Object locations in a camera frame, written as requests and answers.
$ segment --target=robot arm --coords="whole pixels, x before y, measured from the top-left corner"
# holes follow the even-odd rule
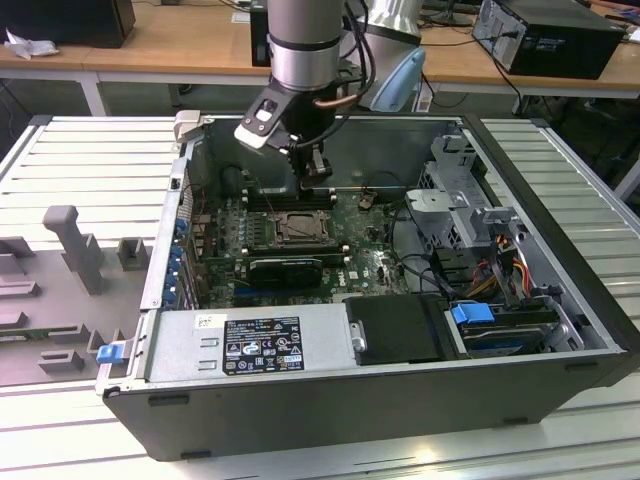
[[[269,0],[272,78],[235,132],[289,158],[302,189],[332,173],[324,140],[361,105],[397,111],[420,79],[421,0],[373,0],[358,19],[350,0]],[[350,32],[343,39],[343,16]],[[347,87],[359,84],[354,93]],[[347,110],[336,120],[340,107]]]

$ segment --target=wooden desk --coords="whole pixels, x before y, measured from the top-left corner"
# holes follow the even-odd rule
[[[424,32],[422,43],[433,45],[472,40],[471,36],[464,35],[460,33],[461,31],[468,31],[468,29],[454,31],[450,28],[431,28]],[[430,82],[505,86],[505,81],[489,54],[475,42],[456,47],[426,46],[425,48],[427,61],[424,72]],[[598,80],[517,75],[509,76],[509,80],[514,85],[523,87],[629,90],[637,96],[640,91],[640,46],[619,45]]]
[[[249,24],[226,7],[135,5],[136,25],[121,49],[93,49],[85,70],[268,76],[251,65]]]
[[[77,81],[94,115],[107,113],[98,89],[100,82],[267,83],[269,69],[251,65],[249,25],[232,23],[231,9],[136,4],[135,12],[136,25],[123,48],[63,46],[60,55],[30,61],[0,49],[0,77]],[[432,28],[423,35],[427,44],[468,40],[469,35],[449,28]],[[424,71],[434,90],[513,93],[479,45],[425,48]],[[523,95],[636,98],[640,94],[640,46],[620,45],[598,80],[510,79]]]

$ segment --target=copper tube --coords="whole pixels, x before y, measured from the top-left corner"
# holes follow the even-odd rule
[[[318,108],[328,110],[332,108],[344,107],[345,105],[350,105],[356,100],[358,100],[357,95],[349,95],[348,97],[337,98],[336,100],[320,100],[319,98],[316,98],[313,101],[313,104]]]

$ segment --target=power supply label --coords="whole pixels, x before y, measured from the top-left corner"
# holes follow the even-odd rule
[[[300,318],[228,320],[222,370],[227,375],[304,370]]]

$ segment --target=computer case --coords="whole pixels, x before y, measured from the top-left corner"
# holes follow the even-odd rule
[[[0,2],[5,29],[29,40],[119,48],[133,29],[131,0],[20,0]]]
[[[267,0],[254,0],[249,7],[251,18],[251,64],[254,67],[270,67],[269,14]]]
[[[512,75],[587,79],[600,77],[624,34],[573,0],[484,0],[473,28]]]

